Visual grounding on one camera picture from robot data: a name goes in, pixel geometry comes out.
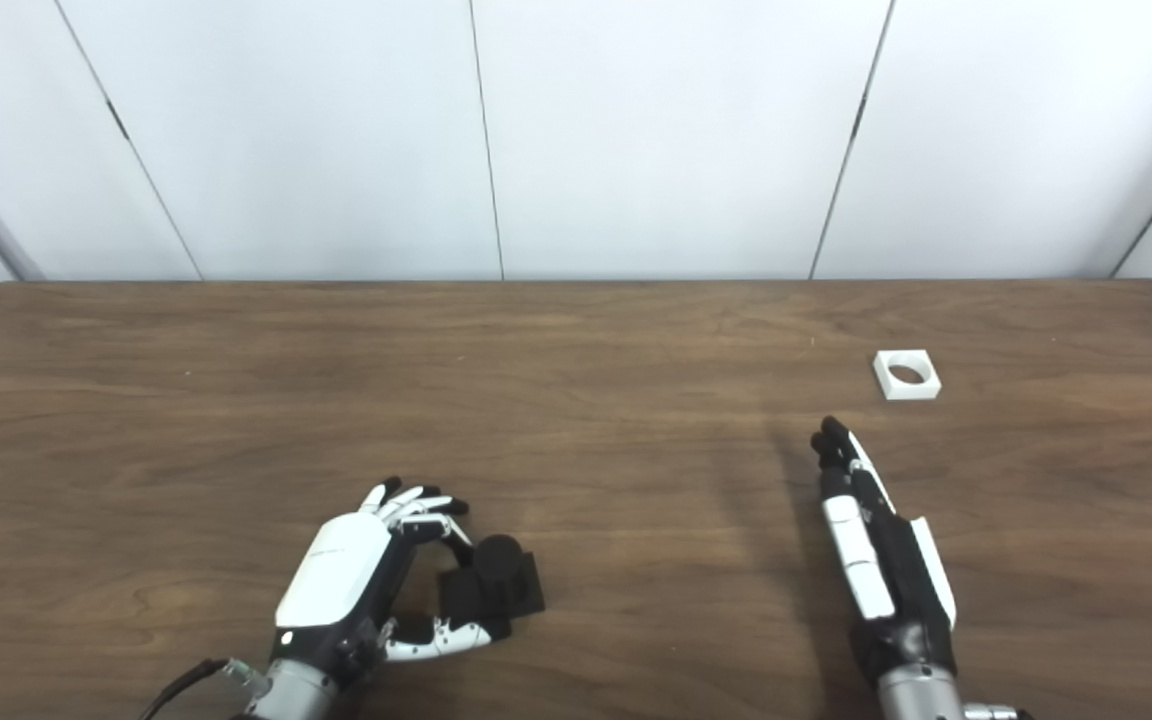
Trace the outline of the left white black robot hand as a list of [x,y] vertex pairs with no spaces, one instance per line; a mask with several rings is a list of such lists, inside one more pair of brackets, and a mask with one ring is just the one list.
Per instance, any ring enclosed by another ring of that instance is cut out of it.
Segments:
[[387,661],[414,662],[511,637],[507,617],[399,614],[396,601],[420,546],[442,543],[470,569],[475,544],[457,523],[468,505],[401,478],[370,488],[356,510],[326,521],[275,612],[271,661],[298,664],[347,691]]

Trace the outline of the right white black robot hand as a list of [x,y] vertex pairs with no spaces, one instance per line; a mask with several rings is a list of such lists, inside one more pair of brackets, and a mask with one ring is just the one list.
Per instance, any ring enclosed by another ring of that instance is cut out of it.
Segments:
[[859,438],[836,416],[824,416],[810,446],[855,609],[849,643],[861,674],[870,685],[910,665],[957,675],[956,605],[927,521],[896,511]]

